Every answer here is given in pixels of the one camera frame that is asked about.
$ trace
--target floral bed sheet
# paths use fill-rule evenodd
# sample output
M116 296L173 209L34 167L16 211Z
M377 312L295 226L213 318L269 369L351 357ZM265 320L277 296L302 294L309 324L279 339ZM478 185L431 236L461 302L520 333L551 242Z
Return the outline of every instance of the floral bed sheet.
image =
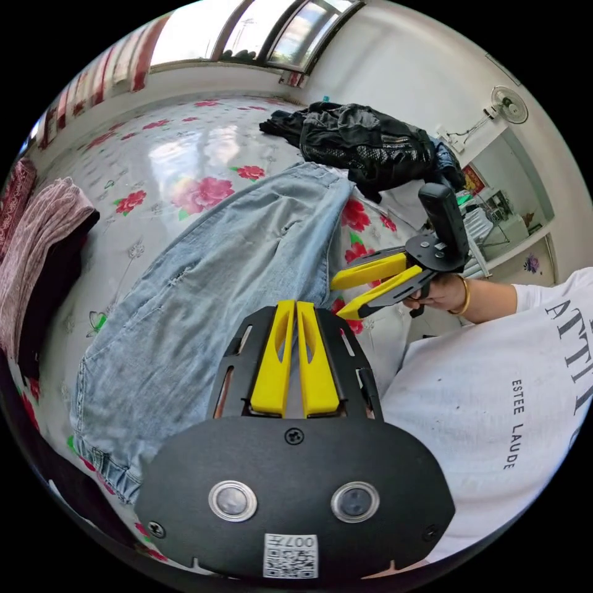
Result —
M139 523L94 468L72 447L68 407L85 350L152 260L197 217L259 179L302 161L283 138L258 124L275 109L294 106L273 98L184 97L144 107L105 123L41 172L37 191L70 176L101 214L83 251L83 272L56 314L41 357L40 380L11 372L29 417L52 448L98 483L122 521L154 558L167 562ZM402 245L411 230L356 191L340 222L343 263ZM338 311L361 290L338 295ZM398 306L351 327L384 390L403 352L409 316Z

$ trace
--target light blue jeans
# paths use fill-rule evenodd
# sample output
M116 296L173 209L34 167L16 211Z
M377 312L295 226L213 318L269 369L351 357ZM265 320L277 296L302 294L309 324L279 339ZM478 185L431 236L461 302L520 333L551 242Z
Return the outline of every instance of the light blue jeans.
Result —
M329 248L353 184L293 166L203 215L156 258L78 370L74 446L127 503L163 442L205 419L218 365L247 315L324 306Z

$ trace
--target curtain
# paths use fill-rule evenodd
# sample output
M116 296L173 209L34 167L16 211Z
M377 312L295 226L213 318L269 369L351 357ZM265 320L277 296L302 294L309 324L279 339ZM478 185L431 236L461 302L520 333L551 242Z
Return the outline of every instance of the curtain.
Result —
M43 114L36 134L47 148L71 121L99 103L146 86L150 60L170 13L151 21L107 48L80 72Z

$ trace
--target poster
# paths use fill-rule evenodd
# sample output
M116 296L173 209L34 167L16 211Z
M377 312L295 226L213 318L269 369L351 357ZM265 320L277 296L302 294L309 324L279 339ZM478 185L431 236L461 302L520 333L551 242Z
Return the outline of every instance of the poster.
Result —
M480 193L486 187L486 184L471 165L464 167L463 172L465 174L465 188L473 196Z

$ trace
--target wall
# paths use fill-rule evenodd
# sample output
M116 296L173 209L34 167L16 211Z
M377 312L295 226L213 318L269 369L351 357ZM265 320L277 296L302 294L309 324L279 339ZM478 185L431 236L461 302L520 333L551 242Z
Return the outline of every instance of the wall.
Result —
M523 216L533 212L532 224L543 225L548 220L539 203L536 189L523 164L506 142L506 135L506 132L501 134L478 154L472 161L472 166L479 172L486 185L506 193L518 214Z
M490 279L493 282L553 286L554 268L545 239L497 266Z
M327 95L337 103L369 104L429 133L439 124L464 132L480 119L496 85L516 90L528 105L527 122L508 125L527 151L555 213L547 231L561 282L575 269L593 266L591 197L548 115L472 41L411 9L369 0L338 32L305 89L293 93L304 103ZM460 156L462 166L506 127L498 120L480 128Z
M216 93L236 95L282 95L288 88L279 83L278 70L235 64L193 64L149 74L146 87L136 93L125 93L107 99L81 114L61 130L44 151L34 147L27 156L43 173L49 165L79 138L105 121L163 99L197 94L205 98Z
M301 102L361 103L435 135L439 125L464 132L480 121L494 83L465 75L464 56L402 19L391 2L370 2L337 33L302 90ZM507 83L506 76L498 77ZM471 137L462 165L506 125L489 122Z

